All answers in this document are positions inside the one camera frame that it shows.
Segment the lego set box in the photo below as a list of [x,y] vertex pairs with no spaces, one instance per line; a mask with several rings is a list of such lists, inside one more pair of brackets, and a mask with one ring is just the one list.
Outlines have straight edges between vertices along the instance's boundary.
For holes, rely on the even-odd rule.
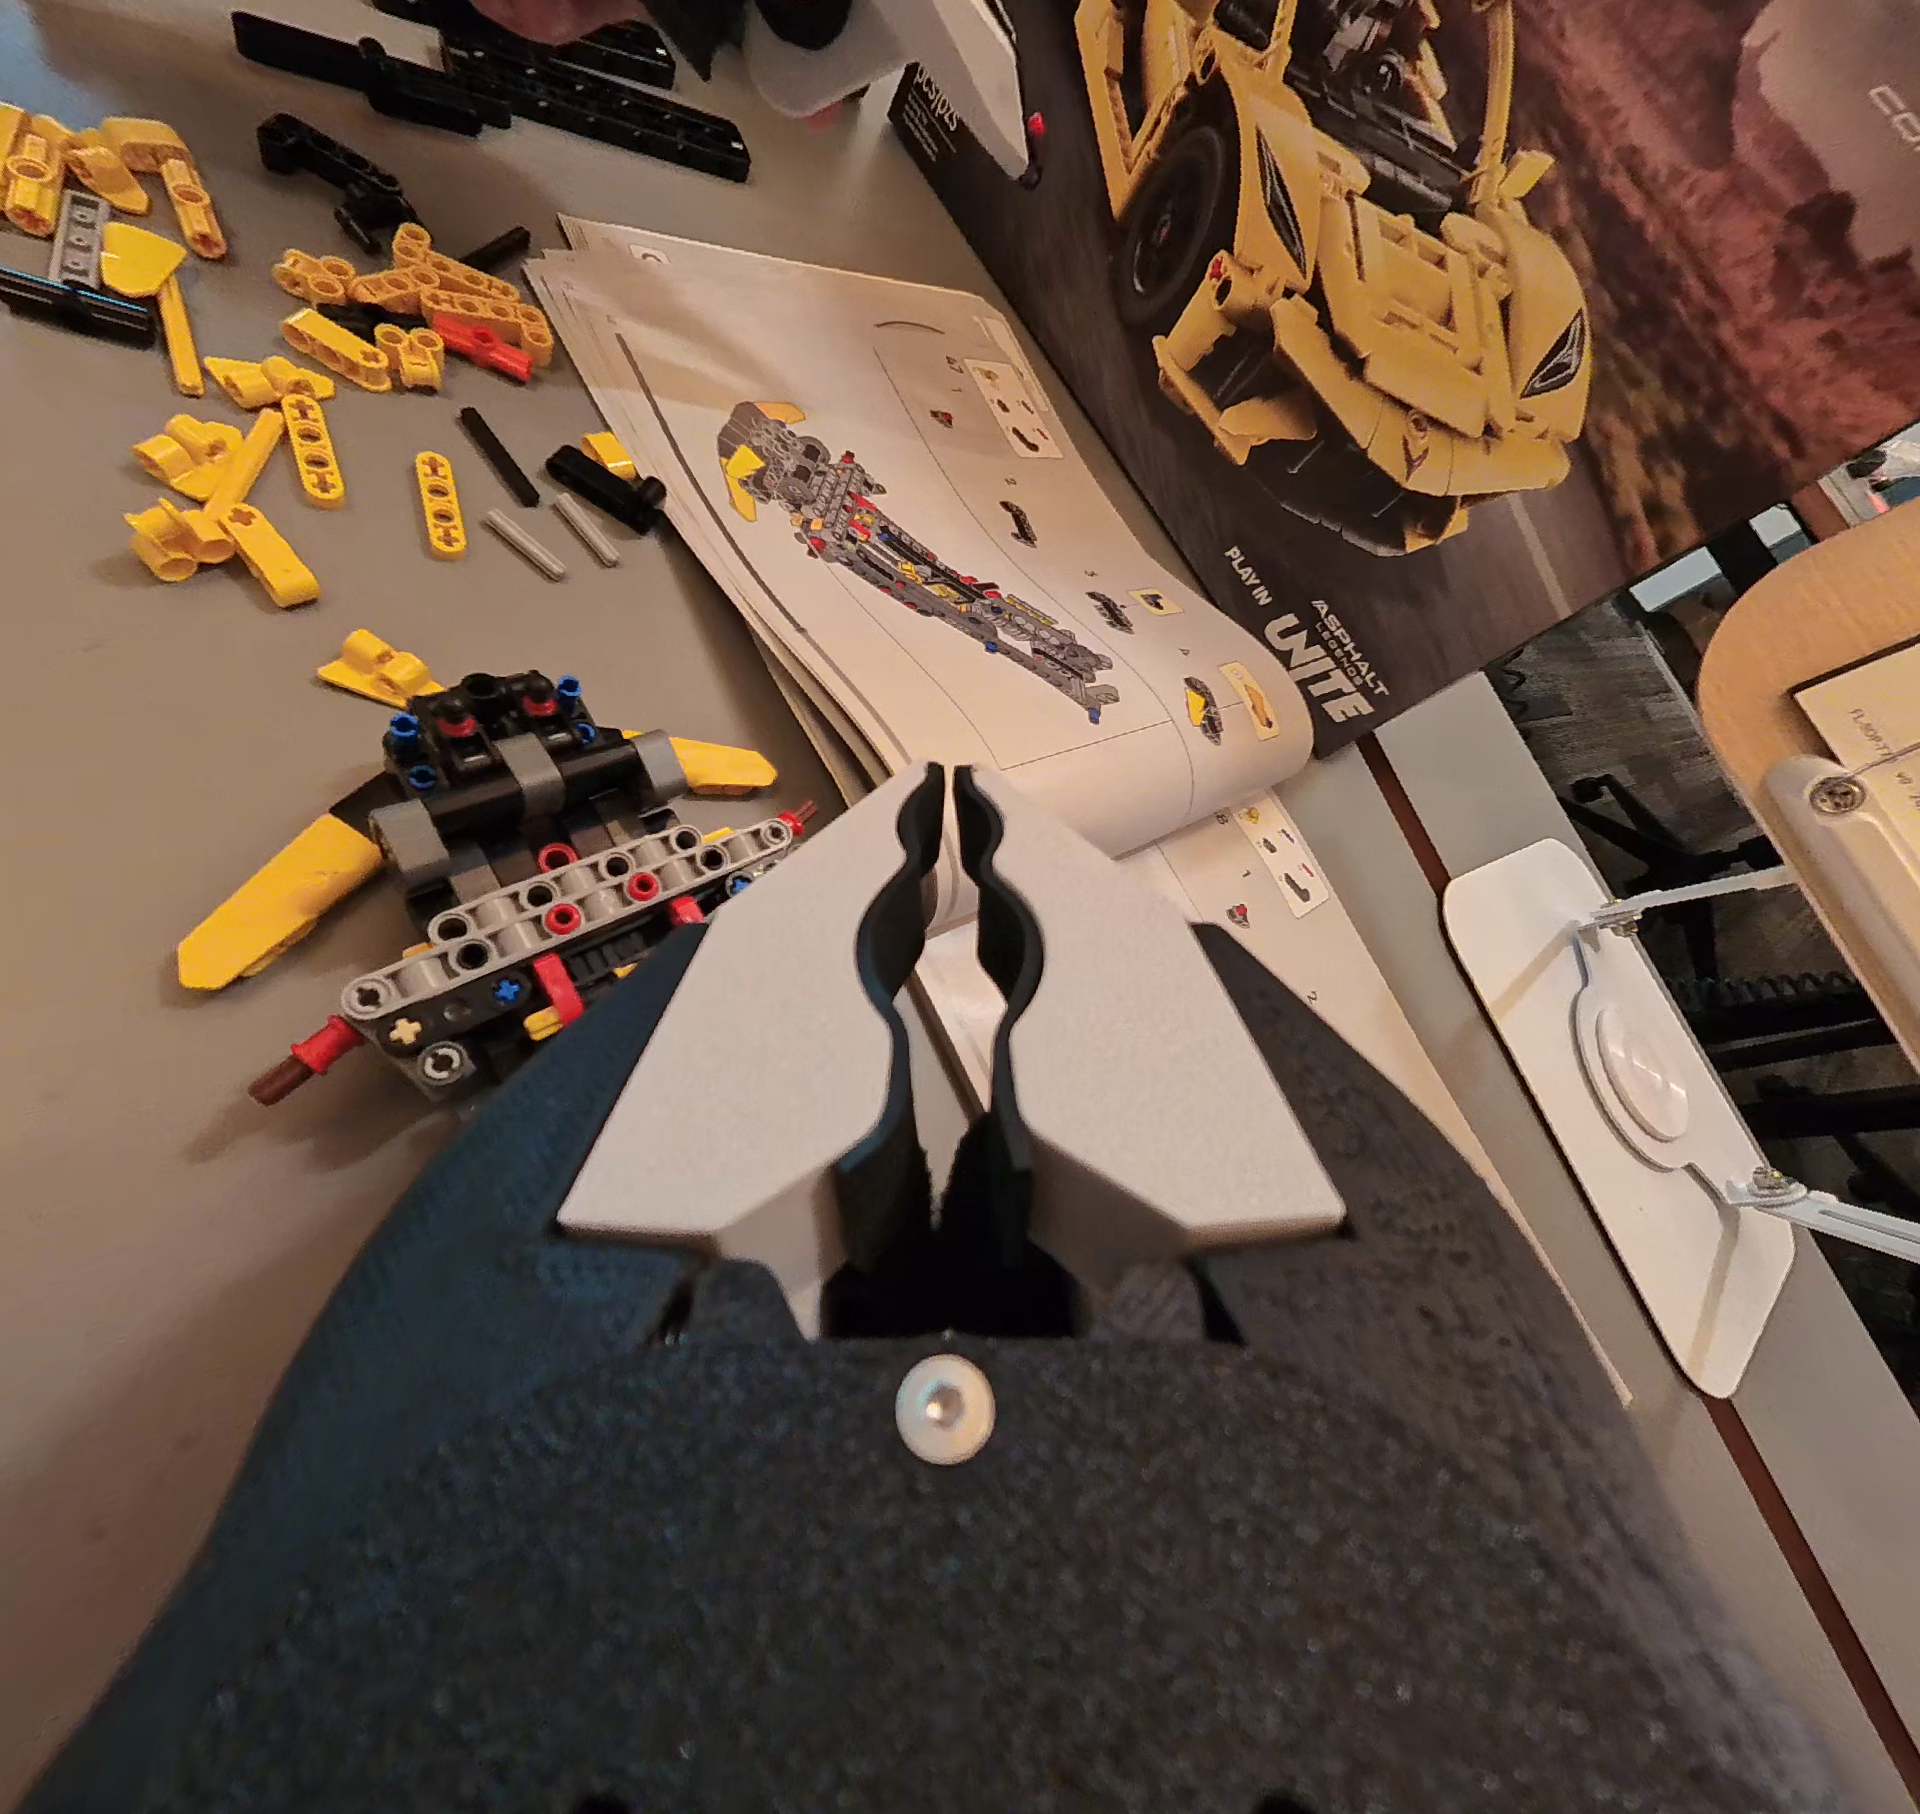
[[1916,420],[1916,0],[1003,0],[902,149],[1316,753]]

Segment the white instruction booklet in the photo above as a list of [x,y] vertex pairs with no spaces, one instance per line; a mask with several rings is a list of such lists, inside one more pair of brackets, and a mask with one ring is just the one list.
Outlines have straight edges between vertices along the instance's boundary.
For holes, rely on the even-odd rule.
[[1280,784],[1288,669],[1137,542],[978,294],[570,221],[527,270],[847,802],[1005,771],[1242,942],[1428,1117],[1446,1089]]

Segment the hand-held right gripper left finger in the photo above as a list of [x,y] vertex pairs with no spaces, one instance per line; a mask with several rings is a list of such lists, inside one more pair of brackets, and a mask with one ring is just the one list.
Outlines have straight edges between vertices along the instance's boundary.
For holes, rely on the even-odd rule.
[[946,773],[912,764],[721,906],[557,1226],[771,1272],[801,1331],[847,1266],[929,1223],[901,991],[921,961]]

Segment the black lego beams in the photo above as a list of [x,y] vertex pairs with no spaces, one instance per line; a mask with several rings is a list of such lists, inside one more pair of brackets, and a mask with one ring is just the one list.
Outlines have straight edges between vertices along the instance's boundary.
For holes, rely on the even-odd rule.
[[360,93],[390,122],[479,138],[525,118],[736,183],[749,180],[749,149],[734,122],[657,89],[676,77],[676,60],[651,25],[541,47],[468,0],[369,1],[431,25],[441,65],[400,58],[372,35],[349,42],[248,10],[229,16],[233,44],[258,66]]

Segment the pile of yellow lego pieces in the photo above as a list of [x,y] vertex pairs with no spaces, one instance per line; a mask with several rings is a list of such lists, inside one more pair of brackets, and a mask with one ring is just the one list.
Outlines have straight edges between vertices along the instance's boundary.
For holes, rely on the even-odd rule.
[[475,260],[403,226],[372,264],[286,248],[269,270],[292,303],[279,353],[205,353],[186,301],[191,265],[228,262],[228,232],[191,149],[166,122],[109,116],[90,128],[7,103],[3,230],[42,242],[38,270],[3,268],[3,313],[134,350],[156,347],[179,400],[213,396],[244,414],[173,414],[132,447],[161,499],[128,517],[130,549],[161,582],[241,562],[276,608],[319,599],[322,582],[255,492],[278,455],[300,499],[349,504],[326,405],[341,389],[437,395],[448,362],[528,384],[556,355],[556,335],[528,296],[489,271],[525,237]]

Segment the black lego angle beam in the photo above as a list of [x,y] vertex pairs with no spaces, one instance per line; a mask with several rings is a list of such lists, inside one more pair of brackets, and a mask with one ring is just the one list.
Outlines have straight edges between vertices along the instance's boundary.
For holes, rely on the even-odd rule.
[[390,245],[419,215],[400,182],[369,156],[298,116],[278,112],[256,124],[258,160],[278,175],[307,173],[333,193],[336,226],[366,253]]

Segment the yellow lego wedge panel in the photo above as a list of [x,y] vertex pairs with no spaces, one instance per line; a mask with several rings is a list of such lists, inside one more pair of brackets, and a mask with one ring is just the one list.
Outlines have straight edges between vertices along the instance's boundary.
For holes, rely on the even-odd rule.
[[679,794],[744,798],[771,790],[776,766],[752,749],[670,738],[659,730],[627,732],[645,784],[661,800]]

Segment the black and yellow lego block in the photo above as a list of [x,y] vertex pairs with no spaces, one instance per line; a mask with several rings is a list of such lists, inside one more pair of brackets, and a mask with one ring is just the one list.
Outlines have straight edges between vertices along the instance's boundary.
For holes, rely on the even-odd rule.
[[594,457],[584,445],[562,445],[546,459],[548,477],[564,492],[611,517],[621,526],[650,535],[669,526],[667,488],[656,477],[623,475]]

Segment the yellow lego connector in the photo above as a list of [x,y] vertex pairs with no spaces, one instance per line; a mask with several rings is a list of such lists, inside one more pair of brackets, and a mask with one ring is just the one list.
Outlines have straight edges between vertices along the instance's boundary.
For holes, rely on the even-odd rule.
[[445,685],[434,680],[418,654],[392,648],[369,628],[350,632],[339,656],[319,665],[316,678],[328,688],[369,698],[395,711],[405,711],[418,698],[434,698],[445,691]]

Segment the grey black lego chassis assembly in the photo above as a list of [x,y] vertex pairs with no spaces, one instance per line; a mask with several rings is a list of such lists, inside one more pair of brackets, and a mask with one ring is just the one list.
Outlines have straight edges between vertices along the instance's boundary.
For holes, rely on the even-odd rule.
[[330,813],[383,851],[415,940],[342,986],[248,1094],[276,1105],[360,1047],[434,1101],[499,1089],[675,931],[794,852],[817,807],[699,828],[645,784],[575,675],[466,675],[395,713]]

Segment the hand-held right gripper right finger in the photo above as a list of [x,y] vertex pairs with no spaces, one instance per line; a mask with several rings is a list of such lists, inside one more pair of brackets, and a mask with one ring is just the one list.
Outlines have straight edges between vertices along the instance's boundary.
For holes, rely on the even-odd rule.
[[1001,1255],[1191,1255],[1345,1207],[1191,923],[988,766],[954,771],[1001,991],[974,1196]]

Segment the white tablet stand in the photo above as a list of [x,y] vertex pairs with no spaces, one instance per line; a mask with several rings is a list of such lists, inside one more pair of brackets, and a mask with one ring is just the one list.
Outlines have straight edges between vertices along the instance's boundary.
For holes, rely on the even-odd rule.
[[1698,681],[1721,771],[1780,866],[1616,901],[1540,841],[1453,880],[1443,926],[1648,1318],[1729,1397],[1796,1228],[1916,1263],[1916,1225],[1780,1174],[1643,954],[1655,906],[1795,883],[1916,1059],[1916,505],[1816,544],[1723,617]]

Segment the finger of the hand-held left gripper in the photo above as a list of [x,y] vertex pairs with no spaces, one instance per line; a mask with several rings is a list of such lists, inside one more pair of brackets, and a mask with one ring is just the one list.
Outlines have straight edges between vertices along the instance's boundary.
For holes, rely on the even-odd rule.
[[909,58],[995,166],[1008,180],[1035,182],[1017,38],[1001,0],[895,0],[895,25]]

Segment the black lego axle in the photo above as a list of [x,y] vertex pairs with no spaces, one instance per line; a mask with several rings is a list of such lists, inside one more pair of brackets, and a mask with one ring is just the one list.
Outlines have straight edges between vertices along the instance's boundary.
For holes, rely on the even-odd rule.
[[513,497],[517,505],[538,508],[541,492],[528,472],[513,457],[505,441],[492,431],[492,424],[480,410],[460,407],[455,424],[468,436],[472,447],[484,457],[496,483]]

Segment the yellow and black lego arc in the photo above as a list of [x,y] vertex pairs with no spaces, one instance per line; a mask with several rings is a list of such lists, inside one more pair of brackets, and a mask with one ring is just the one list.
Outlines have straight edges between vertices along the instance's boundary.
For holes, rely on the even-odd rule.
[[367,831],[331,813],[318,818],[179,940],[179,986],[219,993],[266,971],[379,867]]

